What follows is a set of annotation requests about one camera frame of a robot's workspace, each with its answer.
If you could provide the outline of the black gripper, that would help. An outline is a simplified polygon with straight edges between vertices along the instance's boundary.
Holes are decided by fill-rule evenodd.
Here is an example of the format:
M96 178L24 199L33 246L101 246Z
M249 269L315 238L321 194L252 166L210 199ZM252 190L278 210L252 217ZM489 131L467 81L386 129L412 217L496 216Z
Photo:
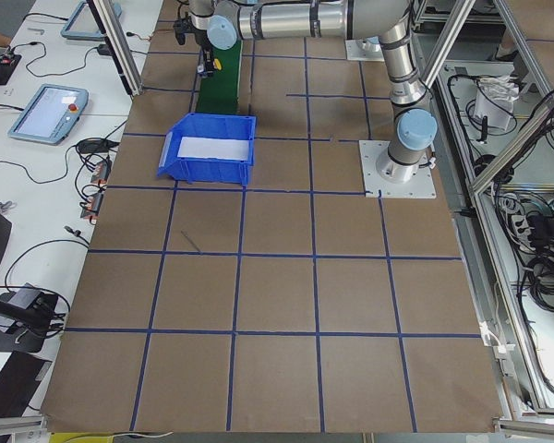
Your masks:
M205 63L212 63L214 61L213 47L207 32L205 30L200 30L192 24L191 18L188 14L182 16L181 14L177 15L177 19L173 25L175 32L175 38L179 45L185 45L188 34L193 34L195 37L195 42L200 47L203 52L203 60Z

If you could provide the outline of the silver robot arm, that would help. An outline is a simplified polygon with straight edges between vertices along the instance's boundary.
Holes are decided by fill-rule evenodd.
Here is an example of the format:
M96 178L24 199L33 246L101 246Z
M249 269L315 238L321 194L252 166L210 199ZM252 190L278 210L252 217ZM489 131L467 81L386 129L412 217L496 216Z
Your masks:
M173 30L179 44L188 34L194 36L204 54L204 76L218 69L215 51L240 41L377 39L391 83L395 133L376 169L383 179L404 184L416 175L438 129L435 118L422 108L430 83L421 77L412 54L411 12L408 1L191 1L188 11L177 15Z

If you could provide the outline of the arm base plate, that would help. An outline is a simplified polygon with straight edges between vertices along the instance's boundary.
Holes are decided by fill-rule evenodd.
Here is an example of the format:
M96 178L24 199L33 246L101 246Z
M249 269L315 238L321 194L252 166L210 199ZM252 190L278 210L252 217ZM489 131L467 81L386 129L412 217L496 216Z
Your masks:
M414 165L400 165L390 157L387 140L360 140L359 151L367 198L433 199L437 197L425 152Z
M345 42L346 59L350 61L383 62L384 56L377 37Z

